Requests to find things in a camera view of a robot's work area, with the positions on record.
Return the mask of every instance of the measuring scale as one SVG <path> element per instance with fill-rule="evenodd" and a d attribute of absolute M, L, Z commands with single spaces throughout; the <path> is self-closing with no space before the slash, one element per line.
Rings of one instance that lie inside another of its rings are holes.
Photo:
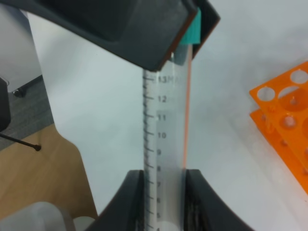
<path fill-rule="evenodd" d="M 192 45 L 160 72 L 143 72 L 144 227 L 182 231 Z"/>

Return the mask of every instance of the black device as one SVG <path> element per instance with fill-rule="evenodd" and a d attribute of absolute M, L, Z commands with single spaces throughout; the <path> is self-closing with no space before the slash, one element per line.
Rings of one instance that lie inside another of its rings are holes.
<path fill-rule="evenodd" d="M 207 0 L 0 0 L 44 17 L 150 71 L 162 68 L 201 10 L 201 44 L 219 16 Z M 142 231 L 143 171 L 122 186 L 88 231 Z M 250 231 L 215 194 L 199 170 L 186 171 L 185 231 Z"/>

